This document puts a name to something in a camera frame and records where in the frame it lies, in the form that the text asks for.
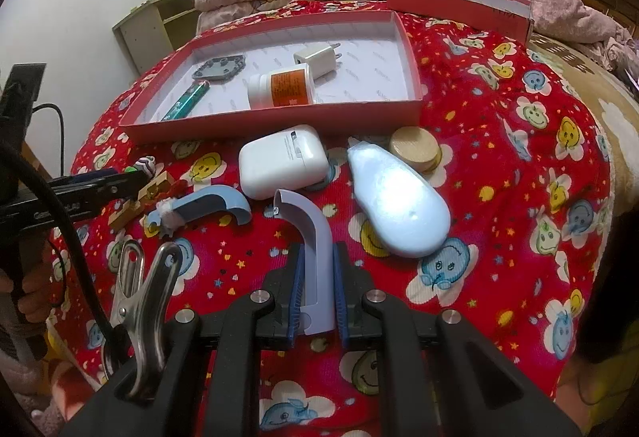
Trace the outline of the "operator hand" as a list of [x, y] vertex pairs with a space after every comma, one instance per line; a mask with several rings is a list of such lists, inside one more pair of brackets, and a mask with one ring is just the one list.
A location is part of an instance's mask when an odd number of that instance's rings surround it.
[[22, 278], [24, 294], [17, 300], [17, 309], [31, 324], [46, 321], [52, 309], [52, 266], [48, 249], [49, 237], [33, 234], [20, 240], [21, 254], [14, 263], [12, 249], [7, 244], [1, 246], [1, 293], [11, 294], [14, 281], [6, 271], [26, 265], [28, 272]]

